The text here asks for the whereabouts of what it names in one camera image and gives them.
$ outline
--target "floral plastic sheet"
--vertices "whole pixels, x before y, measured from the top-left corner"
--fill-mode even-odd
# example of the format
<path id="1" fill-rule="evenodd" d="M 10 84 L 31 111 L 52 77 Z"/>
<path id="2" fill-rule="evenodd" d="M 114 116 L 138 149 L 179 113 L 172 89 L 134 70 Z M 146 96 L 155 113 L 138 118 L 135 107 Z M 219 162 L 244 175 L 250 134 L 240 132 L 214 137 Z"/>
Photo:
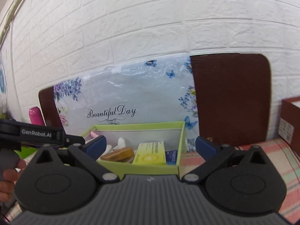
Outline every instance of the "floral plastic sheet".
<path id="1" fill-rule="evenodd" d="M 95 124 L 185 121 L 188 151 L 199 135 L 187 55 L 95 70 L 55 85 L 54 100 L 68 134 L 83 134 Z"/>

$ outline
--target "green object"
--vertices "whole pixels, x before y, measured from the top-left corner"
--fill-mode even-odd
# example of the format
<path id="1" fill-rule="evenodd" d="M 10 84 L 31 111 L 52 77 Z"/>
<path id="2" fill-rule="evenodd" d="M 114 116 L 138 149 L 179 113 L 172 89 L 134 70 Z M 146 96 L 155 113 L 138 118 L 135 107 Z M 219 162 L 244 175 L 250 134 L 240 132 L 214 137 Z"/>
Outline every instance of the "green object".
<path id="1" fill-rule="evenodd" d="M 125 174 L 144 174 L 144 175 L 170 175 L 179 174 L 178 167 L 180 165 L 181 153 L 186 152 L 185 145 L 185 123 L 181 122 L 167 122 L 167 123 L 151 123 L 151 124 L 119 124 L 119 125 L 94 125 L 91 129 L 85 132 L 84 137 L 89 135 L 90 131 L 101 132 L 130 132 L 130 131 L 179 131 L 177 142 L 175 143 L 178 149 L 176 165 L 132 165 L 130 163 L 112 162 L 112 161 L 98 161 L 101 165 L 117 174 L 120 179 Z"/>
<path id="2" fill-rule="evenodd" d="M 16 151 L 20 158 L 25 159 L 26 157 L 30 156 L 32 153 L 36 152 L 36 148 L 32 147 L 21 147 L 21 151 Z"/>

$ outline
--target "human hand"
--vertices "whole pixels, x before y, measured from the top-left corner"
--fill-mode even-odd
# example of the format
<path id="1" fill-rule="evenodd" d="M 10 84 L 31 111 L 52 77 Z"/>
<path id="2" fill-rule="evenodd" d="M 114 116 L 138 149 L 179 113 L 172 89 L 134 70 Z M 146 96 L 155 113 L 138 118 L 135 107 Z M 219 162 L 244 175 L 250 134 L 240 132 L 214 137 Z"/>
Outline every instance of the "human hand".
<path id="1" fill-rule="evenodd" d="M 24 169 L 26 167 L 26 162 L 24 160 L 19 160 L 16 168 Z M 15 187 L 15 181 L 18 180 L 19 175 L 16 169 L 9 169 L 3 172 L 3 178 L 6 181 L 0 181 L 0 202 L 8 202 L 12 197 L 12 192 Z"/>

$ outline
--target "wall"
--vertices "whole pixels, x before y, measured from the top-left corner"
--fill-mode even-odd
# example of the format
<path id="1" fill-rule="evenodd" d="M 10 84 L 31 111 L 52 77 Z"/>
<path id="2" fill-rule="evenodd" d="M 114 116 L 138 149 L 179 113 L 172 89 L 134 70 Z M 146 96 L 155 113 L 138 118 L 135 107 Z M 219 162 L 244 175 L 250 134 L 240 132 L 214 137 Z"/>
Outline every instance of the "wall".
<path id="1" fill-rule="evenodd" d="M 280 100 L 300 95 L 300 0 L 25 0 L 2 50 L 9 40 L 25 121 L 40 89 L 95 67 L 177 52 L 264 54 L 273 83 L 269 137 Z"/>

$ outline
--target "striped fabric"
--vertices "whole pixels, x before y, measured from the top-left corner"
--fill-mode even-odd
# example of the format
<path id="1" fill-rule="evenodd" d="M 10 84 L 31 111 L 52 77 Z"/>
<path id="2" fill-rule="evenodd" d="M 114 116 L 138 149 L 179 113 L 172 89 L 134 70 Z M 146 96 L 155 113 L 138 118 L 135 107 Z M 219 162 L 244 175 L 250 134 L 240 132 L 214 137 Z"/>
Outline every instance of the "striped fabric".
<path id="1" fill-rule="evenodd" d="M 286 183 L 287 195 L 279 213 L 293 224 L 300 219 L 299 159 L 286 142 L 281 139 L 271 140 L 256 145 L 260 145 L 263 148 Z M 248 150 L 250 146 L 251 145 L 244 145 L 241 146 L 240 149 Z M 181 165 L 179 167 L 180 176 L 182 177 L 184 174 L 190 172 L 204 162 L 205 160 L 196 152 L 182 155 Z M 11 221 L 20 213 L 21 209 L 19 205 L 16 204 L 7 215 L 7 218 Z"/>

